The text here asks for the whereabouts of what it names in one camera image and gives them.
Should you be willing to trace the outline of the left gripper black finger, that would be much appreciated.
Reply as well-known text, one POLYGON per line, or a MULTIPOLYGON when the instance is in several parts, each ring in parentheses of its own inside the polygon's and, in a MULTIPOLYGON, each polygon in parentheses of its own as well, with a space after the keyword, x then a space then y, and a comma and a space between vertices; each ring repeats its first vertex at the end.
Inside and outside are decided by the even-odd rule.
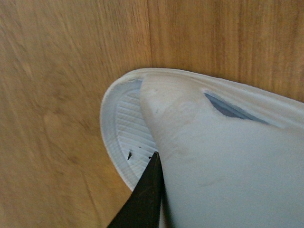
POLYGON ((158 152, 154 152, 126 203, 109 228, 158 228, 164 180, 158 152))

